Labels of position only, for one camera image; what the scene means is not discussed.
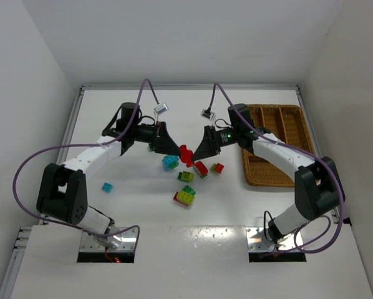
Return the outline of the lime and red lego pair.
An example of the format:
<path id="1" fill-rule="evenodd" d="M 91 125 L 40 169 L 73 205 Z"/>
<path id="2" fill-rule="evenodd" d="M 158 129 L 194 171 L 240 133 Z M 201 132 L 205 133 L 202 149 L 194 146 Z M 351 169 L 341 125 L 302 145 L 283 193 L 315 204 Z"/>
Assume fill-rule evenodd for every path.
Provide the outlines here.
<path id="1" fill-rule="evenodd" d="M 221 174 L 224 170 L 224 165 L 221 163 L 213 163 L 210 170 L 216 174 Z"/>

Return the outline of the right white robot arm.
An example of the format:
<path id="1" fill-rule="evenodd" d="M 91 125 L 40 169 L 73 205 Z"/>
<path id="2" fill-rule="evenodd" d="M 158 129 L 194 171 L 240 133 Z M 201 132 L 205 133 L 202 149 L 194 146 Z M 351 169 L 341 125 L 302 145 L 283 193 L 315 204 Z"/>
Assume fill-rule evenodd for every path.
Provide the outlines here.
<path id="1" fill-rule="evenodd" d="M 192 155 L 193 161 L 210 158 L 228 145 L 237 144 L 275 165 L 294 183 L 294 202 L 264 224 L 263 237 L 276 245 L 285 236 L 320 218 L 346 200 L 336 165 L 331 158 L 319 158 L 278 139 L 271 130 L 256 126 L 250 107 L 239 103 L 228 107 L 230 125 L 217 130 L 204 128 L 203 139 Z"/>

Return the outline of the red curved lego brick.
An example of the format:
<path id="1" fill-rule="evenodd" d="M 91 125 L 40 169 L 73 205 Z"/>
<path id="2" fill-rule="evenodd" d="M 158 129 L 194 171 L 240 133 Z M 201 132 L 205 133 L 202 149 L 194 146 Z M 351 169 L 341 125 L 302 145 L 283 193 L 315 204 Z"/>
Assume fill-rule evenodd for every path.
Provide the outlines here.
<path id="1" fill-rule="evenodd" d="M 201 161 L 195 161 L 193 169 L 201 178 L 204 178 L 208 175 L 208 168 Z"/>

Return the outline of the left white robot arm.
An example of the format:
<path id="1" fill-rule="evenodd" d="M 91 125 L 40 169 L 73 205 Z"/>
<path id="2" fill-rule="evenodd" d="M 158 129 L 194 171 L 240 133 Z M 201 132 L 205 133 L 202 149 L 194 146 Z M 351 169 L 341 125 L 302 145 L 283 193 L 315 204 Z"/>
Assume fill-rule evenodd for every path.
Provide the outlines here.
<path id="1" fill-rule="evenodd" d="M 62 164 L 46 166 L 37 198 L 37 211 L 99 237 L 112 233 L 114 221 L 89 206 L 88 178 L 125 154 L 135 142 L 148 144 L 158 154 L 181 155 L 164 121 L 148 125 L 142 123 L 141 118 L 139 104 L 121 104 L 92 147 Z"/>

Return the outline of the tall red lego stack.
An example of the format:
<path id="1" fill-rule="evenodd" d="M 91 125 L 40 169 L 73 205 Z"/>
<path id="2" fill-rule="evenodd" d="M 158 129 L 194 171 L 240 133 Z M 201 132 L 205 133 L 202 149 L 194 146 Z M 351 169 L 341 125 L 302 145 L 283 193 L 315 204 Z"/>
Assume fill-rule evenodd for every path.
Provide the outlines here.
<path id="1" fill-rule="evenodd" d="M 190 168 L 194 165 L 192 160 L 193 152 L 192 150 L 188 149 L 186 145 L 181 145 L 180 149 L 180 161 L 186 165 L 186 167 Z"/>

